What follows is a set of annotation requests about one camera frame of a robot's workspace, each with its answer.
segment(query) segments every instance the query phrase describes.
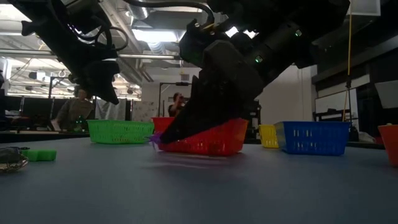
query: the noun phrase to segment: wall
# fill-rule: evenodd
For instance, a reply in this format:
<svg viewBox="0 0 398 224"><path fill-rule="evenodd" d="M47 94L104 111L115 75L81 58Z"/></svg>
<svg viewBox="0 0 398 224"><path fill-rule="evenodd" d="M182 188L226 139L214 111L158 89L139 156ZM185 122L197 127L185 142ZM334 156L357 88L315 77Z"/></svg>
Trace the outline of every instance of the wall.
<svg viewBox="0 0 398 224"><path fill-rule="evenodd" d="M162 95L160 99L160 115L162 115L163 101L165 101L165 116L169 116L167 108L172 103L169 103L169 97L173 97L174 93L179 92L184 97L190 97L191 86L176 86L176 85L162 85ZM142 101L150 101L158 103L159 100L159 83L145 83L142 84Z"/></svg>
<svg viewBox="0 0 398 224"><path fill-rule="evenodd" d="M148 74L155 80L155 82L169 82L175 83L181 81L181 73L189 74L190 81L192 76L198 76L200 68L168 68L166 70L162 68L147 68Z"/></svg>
<svg viewBox="0 0 398 224"><path fill-rule="evenodd" d="M279 121L312 121L315 110L315 88L311 76L316 67L299 70L290 66L257 97L262 106L261 123L275 124Z"/></svg>
<svg viewBox="0 0 398 224"><path fill-rule="evenodd" d="M270 85L265 87L257 97L262 106L262 124L274 124L279 121L312 121L315 111L316 91L311 84L311 76L317 74L316 67L299 70L296 66L289 67ZM167 111L168 97L179 92L189 97L190 86L170 85L162 94L161 102L165 100ZM142 86L142 101L158 102L159 83L145 83Z"/></svg>

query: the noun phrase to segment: purple object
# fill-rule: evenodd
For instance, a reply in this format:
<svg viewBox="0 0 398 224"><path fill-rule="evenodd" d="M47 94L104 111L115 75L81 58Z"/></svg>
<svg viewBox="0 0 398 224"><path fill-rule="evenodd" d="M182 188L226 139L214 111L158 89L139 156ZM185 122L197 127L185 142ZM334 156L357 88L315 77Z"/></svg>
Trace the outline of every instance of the purple object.
<svg viewBox="0 0 398 224"><path fill-rule="evenodd" d="M162 135L162 133L156 133L156 134L152 135L151 137L149 137L149 142L153 142L155 144L160 144L162 142L160 140L161 135Z"/></svg>

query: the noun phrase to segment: red basket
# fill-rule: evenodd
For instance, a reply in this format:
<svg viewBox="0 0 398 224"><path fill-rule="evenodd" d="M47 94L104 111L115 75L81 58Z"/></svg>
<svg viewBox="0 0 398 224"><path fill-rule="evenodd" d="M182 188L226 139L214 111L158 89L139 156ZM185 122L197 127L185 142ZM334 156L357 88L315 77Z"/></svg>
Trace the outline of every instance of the red basket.
<svg viewBox="0 0 398 224"><path fill-rule="evenodd" d="M379 126L391 165L398 166L398 125Z"/></svg>
<svg viewBox="0 0 398 224"><path fill-rule="evenodd" d="M174 118L153 118L155 133L164 132ZM189 138L170 144L159 144L166 152L182 152L209 156L231 156L242 150L248 122L232 119L221 126L211 128Z"/></svg>

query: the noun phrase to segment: robotic arm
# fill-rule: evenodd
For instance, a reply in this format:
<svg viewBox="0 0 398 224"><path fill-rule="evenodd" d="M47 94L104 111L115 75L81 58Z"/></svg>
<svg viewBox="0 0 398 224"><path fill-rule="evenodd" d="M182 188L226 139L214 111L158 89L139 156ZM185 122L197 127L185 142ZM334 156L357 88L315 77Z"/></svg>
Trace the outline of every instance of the robotic arm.
<svg viewBox="0 0 398 224"><path fill-rule="evenodd" d="M197 7L208 13L205 24L189 23L180 41L181 58L202 71L192 81L190 101L160 137L163 143L244 117L245 105L287 67L316 63L312 42L342 25L349 8L349 0L207 0L211 10L194 2L123 1L140 7ZM22 22L22 35L39 35L72 72L70 80L118 103L111 80L119 67L105 59L116 58L122 47L112 44L109 30L117 27L111 27L98 0L9 2L32 20ZM228 19L215 24L212 11ZM229 38L225 32L232 27L239 32ZM77 33L96 28L99 32L93 37ZM257 35L251 39L245 30ZM103 32L106 44L98 42Z"/></svg>
<svg viewBox="0 0 398 224"><path fill-rule="evenodd" d="M180 55L203 70L193 80L190 101L160 137L164 143L244 117L246 104L287 67L316 64L312 42L342 25L349 0L208 0L208 5L228 20L187 26ZM234 26L240 32L229 38L225 32ZM257 36L251 39L245 30Z"/></svg>

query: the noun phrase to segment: desk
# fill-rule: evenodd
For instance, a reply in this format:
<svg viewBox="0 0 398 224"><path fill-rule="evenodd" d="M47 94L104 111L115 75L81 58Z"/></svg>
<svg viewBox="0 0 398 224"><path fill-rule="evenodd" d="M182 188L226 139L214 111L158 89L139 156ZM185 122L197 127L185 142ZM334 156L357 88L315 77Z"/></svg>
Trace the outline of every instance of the desk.
<svg viewBox="0 0 398 224"><path fill-rule="evenodd" d="M398 223L398 169L385 151L295 156L245 145L188 157L87 138L0 144L56 149L0 175L0 223Z"/></svg>

